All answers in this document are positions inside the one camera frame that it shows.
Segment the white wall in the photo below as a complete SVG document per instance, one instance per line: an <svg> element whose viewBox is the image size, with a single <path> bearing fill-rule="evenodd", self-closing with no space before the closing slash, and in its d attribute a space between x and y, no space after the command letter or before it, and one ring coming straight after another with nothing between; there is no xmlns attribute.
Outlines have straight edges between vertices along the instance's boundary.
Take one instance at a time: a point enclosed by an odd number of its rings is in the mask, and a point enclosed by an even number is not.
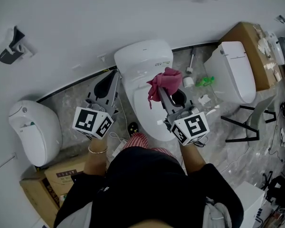
<svg viewBox="0 0 285 228"><path fill-rule="evenodd" d="M140 40L162 38L172 48L211 42L240 20L285 35L274 20L279 14L285 17L285 0L0 0L0 38L17 25L38 51L11 66L0 63L0 163L14 151L19 156L0 169L0 228L29 228L38 219L18 185L29 162L7 121L14 102L102 69L102 53L111 66L117 49Z"/></svg>

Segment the black sleeve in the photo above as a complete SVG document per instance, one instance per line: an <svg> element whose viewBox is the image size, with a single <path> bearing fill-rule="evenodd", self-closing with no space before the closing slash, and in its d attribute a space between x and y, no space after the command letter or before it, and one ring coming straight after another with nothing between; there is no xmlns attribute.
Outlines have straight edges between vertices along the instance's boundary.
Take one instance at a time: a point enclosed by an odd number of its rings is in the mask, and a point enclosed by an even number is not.
<svg viewBox="0 0 285 228"><path fill-rule="evenodd" d="M206 164L200 171L189 174L189 177L199 182L208 198L227 207L233 228L241 226L244 218L242 203L214 165Z"/></svg>
<svg viewBox="0 0 285 228"><path fill-rule="evenodd" d="M105 178L103 176L87 175L84 173L79 174L71 190L68 192L66 200L57 213L54 228L66 217L93 201L102 187L104 180Z"/></svg>

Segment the brown cardboard box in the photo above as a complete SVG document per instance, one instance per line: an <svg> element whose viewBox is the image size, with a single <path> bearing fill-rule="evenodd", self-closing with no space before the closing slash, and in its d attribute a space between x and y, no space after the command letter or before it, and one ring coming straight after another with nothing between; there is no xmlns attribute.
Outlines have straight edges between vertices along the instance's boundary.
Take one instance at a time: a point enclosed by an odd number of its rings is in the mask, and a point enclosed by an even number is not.
<svg viewBox="0 0 285 228"><path fill-rule="evenodd" d="M270 60L257 48L259 36L255 28L259 29L265 36L260 25L240 22L224 35L220 42L242 42L255 78L256 91L261 91L269 89L277 82L273 70L276 70L280 75L281 72L273 52L271 51L272 60Z"/></svg>
<svg viewBox="0 0 285 228"><path fill-rule="evenodd" d="M71 175L84 170L86 158L87 155L74 157L65 162L53 165L45 171L48 182L58 197L70 191L74 184Z"/></svg>
<svg viewBox="0 0 285 228"><path fill-rule="evenodd" d="M59 198L51 188L44 172L36 172L19 183L37 213L52 228L59 210Z"/></svg>

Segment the pink rag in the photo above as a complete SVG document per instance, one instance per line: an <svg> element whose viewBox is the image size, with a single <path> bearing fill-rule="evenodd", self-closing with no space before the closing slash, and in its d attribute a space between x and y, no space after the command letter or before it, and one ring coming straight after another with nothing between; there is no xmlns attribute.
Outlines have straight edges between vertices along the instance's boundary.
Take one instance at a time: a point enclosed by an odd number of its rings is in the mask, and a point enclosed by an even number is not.
<svg viewBox="0 0 285 228"><path fill-rule="evenodd" d="M161 101L161 98L158 94L158 87L163 87L167 90L169 95L174 94L182 80L182 74L180 71L172 69L170 67L165 68L164 73L160 73L154 77L153 80L148 81L152 87L149 90L148 101L150 102L150 109L152 109L151 100L153 101Z"/></svg>

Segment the black shoe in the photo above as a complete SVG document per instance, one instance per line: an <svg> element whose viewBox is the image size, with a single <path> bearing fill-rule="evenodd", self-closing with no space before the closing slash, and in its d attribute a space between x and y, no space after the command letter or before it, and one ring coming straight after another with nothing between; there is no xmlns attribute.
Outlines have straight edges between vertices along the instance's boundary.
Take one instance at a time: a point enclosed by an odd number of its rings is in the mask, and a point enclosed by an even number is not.
<svg viewBox="0 0 285 228"><path fill-rule="evenodd" d="M128 133L132 137L134 133L138 133L138 125L136 122L132 122L128 126Z"/></svg>

